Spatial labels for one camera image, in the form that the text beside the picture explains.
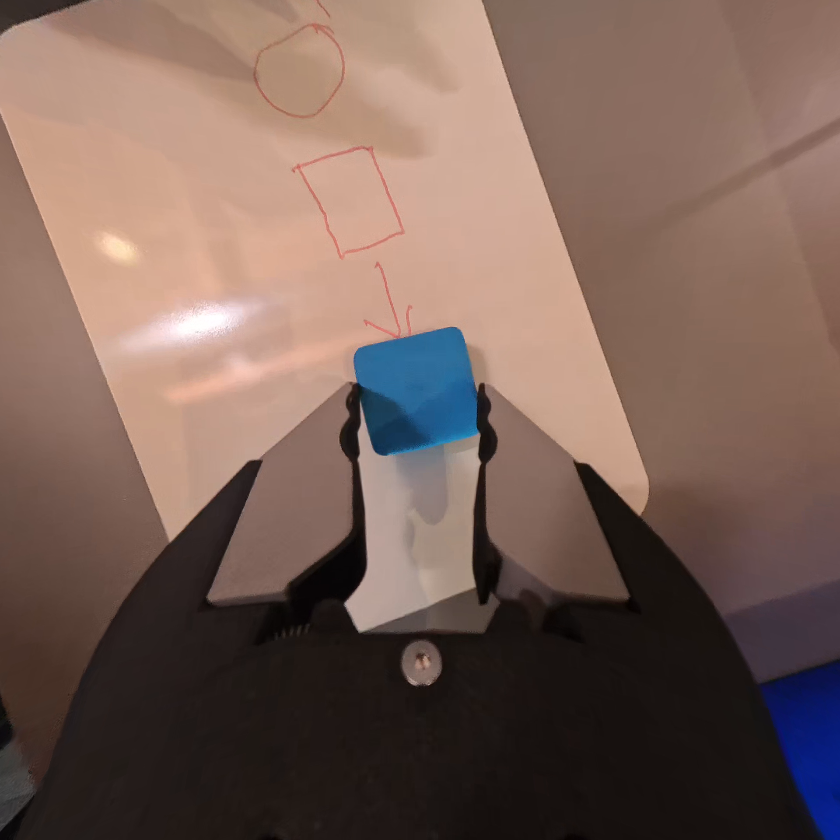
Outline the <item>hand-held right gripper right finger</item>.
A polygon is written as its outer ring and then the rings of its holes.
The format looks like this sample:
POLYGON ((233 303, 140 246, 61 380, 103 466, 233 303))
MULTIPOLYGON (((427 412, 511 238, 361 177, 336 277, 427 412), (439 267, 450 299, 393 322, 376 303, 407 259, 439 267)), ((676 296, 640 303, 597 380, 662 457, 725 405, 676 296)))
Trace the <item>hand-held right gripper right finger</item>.
POLYGON ((477 393, 472 571, 480 604, 625 603, 629 592, 578 464, 489 384, 477 393))

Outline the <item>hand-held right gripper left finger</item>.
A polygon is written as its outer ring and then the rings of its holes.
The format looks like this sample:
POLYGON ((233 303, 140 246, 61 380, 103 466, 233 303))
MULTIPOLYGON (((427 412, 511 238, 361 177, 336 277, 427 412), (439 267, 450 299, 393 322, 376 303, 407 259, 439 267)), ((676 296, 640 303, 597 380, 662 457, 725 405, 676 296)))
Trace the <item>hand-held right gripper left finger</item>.
POLYGON ((361 390, 344 384, 259 462, 208 593, 217 606, 346 601, 366 572, 361 390))

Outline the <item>blue whiteboard eraser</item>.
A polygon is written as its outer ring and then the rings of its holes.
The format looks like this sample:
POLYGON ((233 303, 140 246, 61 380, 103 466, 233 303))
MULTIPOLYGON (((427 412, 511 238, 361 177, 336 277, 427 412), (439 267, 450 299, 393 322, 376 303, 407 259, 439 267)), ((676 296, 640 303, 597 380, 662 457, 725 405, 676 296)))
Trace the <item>blue whiteboard eraser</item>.
POLYGON ((353 370, 378 456, 478 435, 476 381, 457 327, 362 346, 353 355, 353 370))

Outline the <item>white whiteboard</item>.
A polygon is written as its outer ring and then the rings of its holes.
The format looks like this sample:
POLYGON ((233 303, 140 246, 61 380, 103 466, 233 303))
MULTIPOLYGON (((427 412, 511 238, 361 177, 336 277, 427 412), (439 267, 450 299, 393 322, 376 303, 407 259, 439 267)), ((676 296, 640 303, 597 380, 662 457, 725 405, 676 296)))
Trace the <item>white whiteboard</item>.
MULTIPOLYGON (((484 2, 80 3, 2 35, 2 118, 170 538, 357 349, 446 327, 644 509, 484 2)), ((475 595, 478 435, 359 441, 356 626, 475 595)))

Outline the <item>blue plastic bin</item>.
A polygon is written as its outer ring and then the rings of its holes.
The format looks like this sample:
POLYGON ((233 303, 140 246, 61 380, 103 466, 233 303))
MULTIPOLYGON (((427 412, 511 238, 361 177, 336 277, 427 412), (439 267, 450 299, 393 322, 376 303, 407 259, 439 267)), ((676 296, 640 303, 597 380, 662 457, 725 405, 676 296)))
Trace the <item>blue plastic bin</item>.
POLYGON ((785 758, 825 839, 839 838, 839 662, 761 686, 785 758))

